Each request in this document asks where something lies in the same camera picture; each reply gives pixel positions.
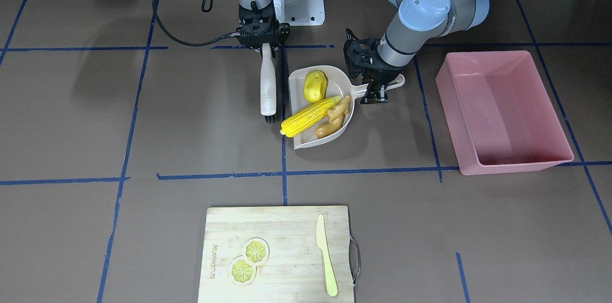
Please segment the white dustpan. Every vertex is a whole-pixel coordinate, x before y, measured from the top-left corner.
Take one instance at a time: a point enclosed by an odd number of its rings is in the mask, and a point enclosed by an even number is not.
[[[346,126],[352,118],[352,114],[355,108],[355,100],[365,96],[365,92],[368,87],[368,85],[352,85],[346,74],[335,66],[316,65],[308,68],[295,70],[291,73],[291,75],[289,75],[289,99],[291,100],[291,114],[295,114],[300,110],[310,106],[310,102],[306,101],[306,98],[304,98],[304,82],[306,81],[306,75],[313,70],[321,70],[328,77],[328,90],[326,92],[326,97],[332,97],[336,95],[345,96],[347,94],[350,94],[350,96],[352,96],[352,101],[350,102],[349,111],[348,114],[346,114],[345,116],[344,124],[342,125],[341,129],[339,129],[335,133],[332,133],[331,135],[328,135],[327,137],[317,139],[317,136],[315,135],[315,129],[319,125],[328,122],[327,118],[323,118],[323,120],[306,129],[306,131],[299,133],[299,135],[293,137],[293,149],[310,148],[312,146],[331,142],[334,139],[338,138],[345,131]],[[389,83],[389,85],[387,86],[387,90],[401,87],[404,85],[405,82],[406,79],[404,78],[404,76],[399,75],[393,82]]]

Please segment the cutting board handle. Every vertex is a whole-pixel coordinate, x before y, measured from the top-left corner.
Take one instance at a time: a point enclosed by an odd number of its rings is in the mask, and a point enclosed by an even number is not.
[[[355,245],[355,253],[357,257],[357,268],[356,270],[353,270],[352,261],[350,261],[352,257],[350,256],[350,248],[349,248],[348,262],[350,266],[350,272],[352,274],[352,287],[355,287],[357,285],[357,277],[359,277],[359,274],[361,273],[361,251],[359,250],[359,246],[357,245],[357,242],[355,242],[355,239],[352,238],[352,235],[349,234],[348,236],[350,238],[349,243],[352,243]]]

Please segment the blue tape line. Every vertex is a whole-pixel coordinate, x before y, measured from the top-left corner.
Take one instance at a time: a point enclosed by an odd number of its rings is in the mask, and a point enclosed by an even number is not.
[[[529,31],[529,35],[531,36],[531,40],[533,41],[533,44],[535,44],[535,46],[537,47],[536,38],[534,36],[533,31],[531,30],[531,26],[529,26],[529,22],[527,21],[527,15],[525,14],[525,10],[523,9],[521,1],[520,0],[516,0],[516,4],[518,5],[518,9],[521,12],[521,15],[523,16],[523,20],[525,21],[525,25],[527,26],[527,31]]]
[[[26,0],[23,0],[22,6],[19,7],[19,11],[17,12],[17,16],[15,16],[15,20],[13,21],[13,27],[11,28],[11,32],[9,33],[9,37],[6,39],[6,43],[4,44],[4,50],[2,50],[2,54],[0,54],[0,65],[2,65],[2,61],[4,61],[4,56],[6,55],[7,49],[9,48],[9,44],[13,39],[13,35],[15,34],[15,29],[17,28],[17,24],[19,23],[19,19],[22,17],[23,8],[26,6]]]
[[[612,43],[538,43],[538,46],[612,46]]]
[[[257,176],[298,176],[320,174],[363,174],[363,173],[405,173],[405,172],[437,172],[437,170],[459,170],[457,166],[413,167],[413,168],[371,168],[371,169],[340,169],[340,170],[305,170],[292,172],[260,172],[260,173],[223,173],[223,174],[192,174],[192,175],[160,175],[159,180],[191,180],[191,179],[223,179],[226,177],[257,177]]]
[[[76,184],[76,183],[121,183],[129,177],[86,177],[83,179],[42,179],[0,181],[0,186],[12,185],[44,185],[44,184]]]
[[[335,46],[326,44],[304,44],[304,45],[285,45],[285,48],[334,48]]]
[[[226,177],[259,177],[259,176],[282,176],[283,172],[260,172],[260,173],[224,173],[224,174],[194,174],[194,175],[160,175],[158,180],[193,180],[193,179],[225,179]]]
[[[244,46],[244,45],[236,45],[236,46],[232,46],[232,45],[217,45],[217,46],[212,46],[210,49],[211,50],[246,50],[248,47]]]
[[[461,254],[457,251],[457,266],[459,266],[459,275],[461,275],[461,285],[463,285],[463,295],[465,296],[465,303],[470,303],[470,292],[468,292],[468,282],[465,281],[465,272],[463,272],[463,262],[461,261]]]
[[[115,200],[114,218],[113,218],[113,232],[107,243],[107,253],[104,257],[104,266],[102,267],[102,277],[100,278],[100,288],[98,289],[97,303],[102,302],[102,296],[104,294],[104,286],[107,282],[107,274],[109,272],[109,264],[111,259],[111,251],[113,250],[114,233],[117,229],[117,218],[119,217],[120,199],[123,194],[123,181],[119,183],[119,189],[117,190],[117,199]]]
[[[419,70],[419,61],[415,56],[415,69],[417,72],[417,79],[419,80],[419,88],[421,90],[421,95],[423,96],[423,108],[425,110],[425,116],[427,117],[427,123],[429,124],[429,134],[431,136],[431,147],[433,148],[433,155],[436,158],[436,166],[437,166],[437,175],[440,178],[440,183],[442,182],[442,170],[440,169],[440,157],[437,155],[437,147],[436,147],[436,138],[433,135],[433,127],[431,126],[431,118],[429,116],[429,109],[427,109],[427,98],[425,97],[425,89],[423,88],[423,81],[420,76]]]
[[[285,48],[335,48],[334,44],[295,44],[285,45]],[[211,50],[247,50],[248,47],[244,45],[217,45],[212,46]]]
[[[155,1],[156,7],[158,3],[159,3],[159,0],[156,0]],[[144,73],[146,72],[147,61],[149,59],[149,50],[151,47],[151,41],[153,39],[154,27],[155,27],[155,18],[151,16],[151,26],[149,27],[149,38],[147,39],[147,47],[146,47],[146,50],[144,51],[144,59],[142,60],[142,70],[140,71],[140,81],[138,81],[138,90],[136,92],[136,101],[134,102],[134,110],[131,114],[130,133],[129,133],[129,136],[127,137],[127,145],[125,146],[125,160],[123,162],[123,167],[121,169],[121,177],[125,177],[125,174],[127,172],[127,164],[130,159],[131,140],[134,136],[134,128],[136,127],[136,116],[138,115],[138,101],[140,100],[140,91],[142,90],[142,81],[144,80]],[[110,259],[111,259],[111,252],[113,251],[114,233],[117,229],[117,220],[119,218],[120,200],[121,200],[121,196],[123,195],[123,185],[124,185],[124,181],[121,181],[117,189],[117,198],[115,200],[115,210],[114,210],[114,217],[113,217],[113,232],[111,233],[111,236],[109,238],[109,243],[107,244],[107,253],[104,257],[104,266],[102,268],[102,276],[100,278],[100,288],[98,289],[98,299],[96,300],[97,303],[102,302],[102,297],[104,295],[104,286],[106,285],[107,273],[109,271],[109,264],[110,264]]]
[[[300,170],[287,172],[288,176],[321,175],[321,174],[363,174],[363,173],[406,173],[437,172],[438,170],[458,170],[459,167],[413,167],[413,168],[371,168],[371,169],[336,169],[336,170]]]
[[[28,51],[123,51],[123,50],[147,50],[147,46],[116,46],[116,47],[33,47],[33,48],[9,48],[9,52]],[[149,50],[168,50],[168,46],[151,46]]]
[[[285,103],[285,94],[286,94],[286,88],[285,88],[285,82],[287,80],[286,78],[286,68],[285,65],[287,63],[286,60],[286,52],[284,50],[284,46],[282,46],[280,48],[280,72],[281,72],[281,82],[283,83],[282,85],[282,100],[283,100],[283,111],[282,111],[282,117],[283,120],[285,118],[285,110],[286,110],[286,103]],[[289,196],[289,192],[287,190],[287,136],[283,135],[283,142],[282,142],[282,170],[283,170],[283,205],[287,206],[288,204],[288,196]]]
[[[601,201],[601,197],[599,197],[599,192],[597,192],[597,187],[595,187],[595,182],[593,181],[593,178],[590,176],[590,171],[587,166],[584,166],[584,172],[586,172],[586,177],[589,179],[590,187],[593,190],[593,194],[595,194],[595,199],[597,199],[597,203],[599,204],[599,210],[601,210],[601,214],[603,214],[603,219],[606,221],[606,225],[608,225],[608,230],[610,231],[610,235],[612,235],[612,223],[610,223],[608,212],[606,212],[606,209],[603,206],[603,202]]]
[[[595,182],[593,181],[593,178],[590,176],[590,171],[588,168],[588,165],[586,164],[586,162],[584,161],[584,156],[582,154],[582,151],[580,151],[580,146],[578,145],[578,141],[576,140],[576,136],[573,133],[572,130],[572,125],[570,125],[570,121],[568,119],[568,115],[566,114],[566,110],[563,108],[563,105],[561,103],[561,100],[559,98],[559,94],[557,93],[557,88],[555,88],[555,85],[553,84],[553,79],[550,76],[550,72],[548,71],[548,66],[546,65],[546,62],[544,61],[544,57],[542,56],[542,51],[540,51],[540,47],[538,46],[538,43],[536,42],[536,38],[534,36],[533,31],[531,30],[531,26],[529,26],[529,21],[527,20],[527,15],[525,14],[525,11],[523,10],[523,7],[521,5],[521,1],[520,0],[516,0],[516,4],[518,5],[518,9],[520,9],[521,11],[521,15],[523,16],[523,20],[525,21],[525,24],[527,25],[527,30],[529,31],[529,34],[531,35],[531,39],[533,40],[535,45],[535,50],[537,51],[538,57],[540,58],[540,62],[542,63],[542,68],[544,69],[544,73],[546,74],[546,78],[548,79],[548,83],[551,87],[551,90],[553,91],[553,95],[555,96],[555,100],[557,101],[557,104],[559,105],[559,111],[561,112],[561,115],[563,116],[563,120],[566,122],[566,126],[568,127],[568,131],[570,133],[570,136],[572,137],[572,142],[576,148],[576,152],[578,153],[578,156],[580,158],[580,162],[583,165],[584,168],[584,172],[586,173],[586,177],[589,180],[589,184],[591,189],[593,190],[593,194],[595,194],[595,199],[597,200],[597,203],[599,205],[599,209],[601,210],[601,214],[603,215],[603,219],[605,220],[607,226],[608,226],[608,231],[610,232],[610,234],[612,235],[612,223],[610,223],[610,218],[608,217],[608,212],[606,212],[606,209],[603,205],[603,202],[601,201],[601,198],[599,197],[599,192],[597,192],[597,187],[595,187]]]
[[[609,166],[612,161],[587,161],[584,162],[587,166]]]
[[[584,162],[566,162],[562,164],[557,164],[557,167],[564,166],[609,166],[612,164],[612,161],[584,161]]]
[[[423,47],[486,47],[486,46],[535,46],[533,43],[429,43],[424,44]]]

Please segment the ginger root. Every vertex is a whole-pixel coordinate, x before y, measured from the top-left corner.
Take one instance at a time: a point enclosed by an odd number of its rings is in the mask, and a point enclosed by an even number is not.
[[[317,135],[318,139],[327,137],[341,129],[344,124],[344,116],[348,114],[350,101],[350,95],[347,95],[343,97],[337,105],[328,109],[326,113],[328,116],[328,123],[317,127],[315,130],[315,135]]]

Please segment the lemon slice print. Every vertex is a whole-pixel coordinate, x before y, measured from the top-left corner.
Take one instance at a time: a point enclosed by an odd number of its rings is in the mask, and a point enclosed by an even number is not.
[[[231,264],[231,276],[236,285],[247,285],[257,273],[256,267],[249,264],[244,257],[237,257]]]
[[[244,246],[244,257],[253,266],[260,266],[270,255],[270,248],[262,238],[251,238]]]

